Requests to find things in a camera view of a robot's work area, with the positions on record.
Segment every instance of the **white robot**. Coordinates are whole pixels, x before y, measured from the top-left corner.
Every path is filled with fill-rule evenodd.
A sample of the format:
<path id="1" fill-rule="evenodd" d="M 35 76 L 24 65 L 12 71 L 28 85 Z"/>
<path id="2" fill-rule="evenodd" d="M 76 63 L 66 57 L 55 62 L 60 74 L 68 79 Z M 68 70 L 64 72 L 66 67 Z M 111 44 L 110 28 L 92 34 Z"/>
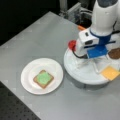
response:
<path id="1" fill-rule="evenodd" d="M 120 47 L 119 11 L 120 0 L 96 0 L 91 27 L 79 33 L 75 51 L 68 49 L 64 56 L 67 72 L 77 81 L 104 84 L 108 80 L 100 72 L 106 66 L 120 69 L 120 61 L 108 57 L 111 49 Z"/>

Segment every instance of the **cheese slice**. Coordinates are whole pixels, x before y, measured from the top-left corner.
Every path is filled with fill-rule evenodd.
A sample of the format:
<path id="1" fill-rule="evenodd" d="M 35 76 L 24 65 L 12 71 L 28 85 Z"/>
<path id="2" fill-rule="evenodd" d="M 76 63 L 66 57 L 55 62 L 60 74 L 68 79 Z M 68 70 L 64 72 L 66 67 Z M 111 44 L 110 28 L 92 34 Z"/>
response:
<path id="1" fill-rule="evenodd" d="M 115 68 L 108 66 L 107 68 L 105 68 L 101 74 L 107 78 L 108 80 L 114 80 L 118 75 L 120 75 L 120 72 L 118 70 L 116 70 Z"/>

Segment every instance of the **table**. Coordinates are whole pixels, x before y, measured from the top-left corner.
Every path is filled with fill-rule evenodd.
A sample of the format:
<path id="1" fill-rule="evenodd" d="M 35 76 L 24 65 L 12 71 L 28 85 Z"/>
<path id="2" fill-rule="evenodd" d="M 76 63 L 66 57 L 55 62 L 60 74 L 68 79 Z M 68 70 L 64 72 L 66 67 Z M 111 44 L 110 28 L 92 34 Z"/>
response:
<path id="1" fill-rule="evenodd" d="M 71 82 L 63 66 L 69 40 L 77 39 L 77 26 L 52 12 L 0 47 L 0 80 L 41 120 L 119 120 L 120 80 L 86 91 Z M 32 60 L 52 58 L 64 70 L 64 80 L 54 92 L 33 95 L 21 85 L 23 68 Z"/>

